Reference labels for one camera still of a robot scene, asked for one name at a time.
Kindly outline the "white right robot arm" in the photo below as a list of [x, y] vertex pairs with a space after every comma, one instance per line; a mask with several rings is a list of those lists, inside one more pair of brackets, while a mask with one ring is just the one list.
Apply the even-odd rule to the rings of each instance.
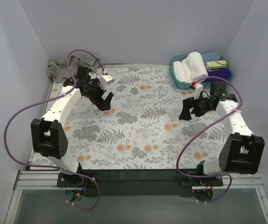
[[210, 92], [203, 90], [203, 85], [193, 82], [190, 88], [194, 96], [183, 100], [180, 120], [189, 121], [192, 115], [201, 117], [207, 112], [215, 111], [223, 123], [227, 139], [214, 160], [201, 161], [191, 174], [200, 185], [206, 185], [217, 176], [226, 173], [250, 174], [257, 173], [261, 161], [265, 141], [254, 135], [248, 128], [239, 110], [241, 99], [226, 91], [226, 83], [222, 81], [210, 84]]

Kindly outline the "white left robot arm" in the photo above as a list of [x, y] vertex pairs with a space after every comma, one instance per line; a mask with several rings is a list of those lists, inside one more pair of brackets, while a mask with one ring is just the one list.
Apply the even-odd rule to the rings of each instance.
[[31, 122], [33, 150], [49, 158], [61, 172], [68, 174], [68, 182], [78, 187], [84, 176], [78, 171], [80, 165], [68, 152], [68, 139], [64, 125], [76, 103], [87, 97], [100, 111], [110, 110], [113, 93], [103, 99], [102, 96], [114, 78], [108, 74], [91, 77], [92, 70], [79, 67], [74, 79], [68, 78], [63, 83], [63, 97], [57, 99], [41, 119]]

